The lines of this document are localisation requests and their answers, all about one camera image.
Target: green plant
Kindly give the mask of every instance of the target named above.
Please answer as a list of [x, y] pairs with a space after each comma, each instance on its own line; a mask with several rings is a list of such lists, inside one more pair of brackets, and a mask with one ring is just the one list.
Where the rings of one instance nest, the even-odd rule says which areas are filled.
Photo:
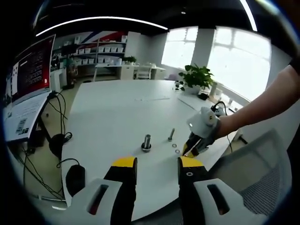
[[134, 56], [123, 57], [123, 61], [125, 61], [125, 62], [136, 62], [136, 57], [134, 57]]
[[186, 72], [180, 72], [178, 75], [183, 78], [183, 81], [176, 81], [176, 90], [185, 90], [184, 86], [188, 86], [192, 88], [193, 86], [200, 86], [200, 88], [209, 88], [213, 80], [211, 76], [213, 74], [210, 72], [210, 69], [206, 68], [206, 66], [198, 67], [196, 64], [195, 66], [186, 65], [185, 66]]

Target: computer mouse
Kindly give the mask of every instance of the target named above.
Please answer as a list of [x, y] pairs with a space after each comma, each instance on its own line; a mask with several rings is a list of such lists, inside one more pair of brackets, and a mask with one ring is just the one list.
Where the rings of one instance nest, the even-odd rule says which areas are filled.
[[71, 166], [66, 175], [66, 186], [72, 197], [81, 191], [85, 187], [85, 168], [81, 165]]

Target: white pot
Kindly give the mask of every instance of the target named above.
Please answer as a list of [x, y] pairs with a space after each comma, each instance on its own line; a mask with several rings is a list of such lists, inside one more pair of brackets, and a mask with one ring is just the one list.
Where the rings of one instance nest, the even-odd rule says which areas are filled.
[[200, 91], [200, 86], [193, 86], [192, 88], [186, 86], [184, 89], [187, 94], [197, 95]]

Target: computer monitor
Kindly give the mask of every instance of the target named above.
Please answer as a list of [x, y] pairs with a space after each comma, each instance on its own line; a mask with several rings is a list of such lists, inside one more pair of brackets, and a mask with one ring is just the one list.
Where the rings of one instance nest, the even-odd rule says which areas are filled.
[[50, 63], [55, 35], [40, 40], [15, 59], [12, 102], [21, 102], [50, 89]]

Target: window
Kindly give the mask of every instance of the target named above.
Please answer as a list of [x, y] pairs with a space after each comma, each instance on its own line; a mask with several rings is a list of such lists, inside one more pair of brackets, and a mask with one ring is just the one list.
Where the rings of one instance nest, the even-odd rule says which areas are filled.
[[184, 69], [185, 65], [190, 65], [197, 33], [198, 27], [171, 30], [167, 35], [161, 63], [181, 69]]
[[213, 79], [252, 101], [266, 88], [270, 56], [269, 39], [249, 31], [217, 27], [208, 68]]

